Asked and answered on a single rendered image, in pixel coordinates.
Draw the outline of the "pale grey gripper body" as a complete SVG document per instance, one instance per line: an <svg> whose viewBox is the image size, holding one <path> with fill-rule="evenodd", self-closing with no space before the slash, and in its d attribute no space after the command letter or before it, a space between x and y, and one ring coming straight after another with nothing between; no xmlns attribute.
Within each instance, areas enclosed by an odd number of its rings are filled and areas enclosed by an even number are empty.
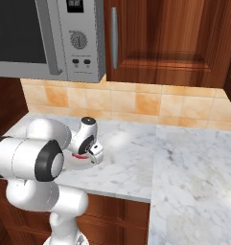
<svg viewBox="0 0 231 245"><path fill-rule="evenodd" d="M100 164L104 159L104 148L100 143L95 143L88 151L90 161L93 165Z"/></svg>

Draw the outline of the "dark wooden base cupboards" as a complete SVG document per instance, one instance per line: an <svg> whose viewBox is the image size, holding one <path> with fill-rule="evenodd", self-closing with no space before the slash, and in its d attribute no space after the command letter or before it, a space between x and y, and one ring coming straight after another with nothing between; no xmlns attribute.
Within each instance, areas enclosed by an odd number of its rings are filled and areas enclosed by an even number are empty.
<svg viewBox="0 0 231 245"><path fill-rule="evenodd" d="M6 198L0 180L0 245L43 245L51 234L47 212L26 212ZM77 218L90 245L147 245L150 204L89 194L87 211Z"/></svg>

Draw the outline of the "dark wooden side panel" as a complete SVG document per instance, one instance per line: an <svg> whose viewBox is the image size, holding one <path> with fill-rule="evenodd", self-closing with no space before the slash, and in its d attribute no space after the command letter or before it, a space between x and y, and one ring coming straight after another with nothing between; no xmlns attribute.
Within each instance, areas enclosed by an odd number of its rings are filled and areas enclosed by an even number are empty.
<svg viewBox="0 0 231 245"><path fill-rule="evenodd" d="M28 113L19 78L0 78L0 136Z"/></svg>

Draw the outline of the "round microwave dial knob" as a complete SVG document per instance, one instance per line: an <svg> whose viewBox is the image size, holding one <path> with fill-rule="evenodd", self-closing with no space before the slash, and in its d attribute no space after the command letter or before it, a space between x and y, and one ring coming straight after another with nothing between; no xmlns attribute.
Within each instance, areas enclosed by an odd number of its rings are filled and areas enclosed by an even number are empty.
<svg viewBox="0 0 231 245"><path fill-rule="evenodd" d="M82 50L87 45L87 37L80 31L74 31L71 33L71 44L74 48Z"/></svg>

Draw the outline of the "silver microwave oven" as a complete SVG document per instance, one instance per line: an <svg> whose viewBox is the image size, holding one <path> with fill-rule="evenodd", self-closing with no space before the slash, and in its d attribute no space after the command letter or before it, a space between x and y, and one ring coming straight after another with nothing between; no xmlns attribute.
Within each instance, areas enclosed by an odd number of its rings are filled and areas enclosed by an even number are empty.
<svg viewBox="0 0 231 245"><path fill-rule="evenodd" d="M59 76L46 61L35 0L0 0L0 77L99 82L105 74L104 0L47 0ZM78 50L71 33L87 45Z"/></svg>

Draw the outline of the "dark wooden wall cupboard door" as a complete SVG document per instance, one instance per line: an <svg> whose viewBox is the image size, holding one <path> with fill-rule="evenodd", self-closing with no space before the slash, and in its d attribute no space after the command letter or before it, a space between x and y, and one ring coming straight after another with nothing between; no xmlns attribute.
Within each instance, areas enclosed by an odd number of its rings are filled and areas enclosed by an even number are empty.
<svg viewBox="0 0 231 245"><path fill-rule="evenodd" d="M111 61L117 9L118 63ZM104 0L106 79L221 88L231 60L231 0Z"/></svg>

